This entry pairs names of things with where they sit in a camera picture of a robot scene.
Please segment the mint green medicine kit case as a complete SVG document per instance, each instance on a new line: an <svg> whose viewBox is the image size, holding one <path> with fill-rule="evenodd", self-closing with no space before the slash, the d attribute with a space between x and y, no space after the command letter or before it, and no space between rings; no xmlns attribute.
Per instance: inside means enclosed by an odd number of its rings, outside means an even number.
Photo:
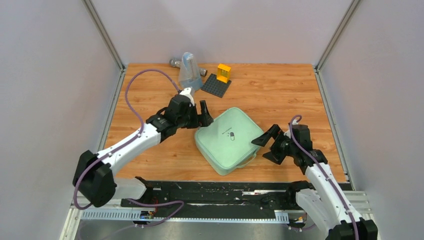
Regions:
<svg viewBox="0 0 424 240"><path fill-rule="evenodd" d="M259 146L252 140L264 131L240 108L231 107L207 127L194 134L196 147L221 176L248 165L257 155Z"/></svg>

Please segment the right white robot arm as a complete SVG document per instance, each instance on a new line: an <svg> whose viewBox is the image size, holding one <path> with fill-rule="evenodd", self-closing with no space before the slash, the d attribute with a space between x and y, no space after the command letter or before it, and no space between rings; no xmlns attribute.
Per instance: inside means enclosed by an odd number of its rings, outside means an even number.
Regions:
<svg viewBox="0 0 424 240"><path fill-rule="evenodd" d="M301 208L313 220L327 240L376 240L378 227L365 219L344 194L333 176L328 160L313 147L310 129L291 123L287 131L277 124L253 139L252 144L264 147L273 139L269 151L262 156L280 165L286 157L293 158L307 180L289 184L281 202L292 209Z"/></svg>

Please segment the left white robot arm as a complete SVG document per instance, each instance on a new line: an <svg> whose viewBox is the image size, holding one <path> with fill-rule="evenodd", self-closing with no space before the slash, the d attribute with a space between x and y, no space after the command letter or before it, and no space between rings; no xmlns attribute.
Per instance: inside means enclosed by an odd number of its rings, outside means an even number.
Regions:
<svg viewBox="0 0 424 240"><path fill-rule="evenodd" d="M178 129L208 127L214 119L205 100L200 112L191 96L173 96L168 106L143 122L141 127L115 145L97 153L83 152L78 160L72 184L89 206L102 207L113 199L132 199L140 206L149 206L153 193L140 178L117 178L116 174L134 158L176 134Z"/></svg>

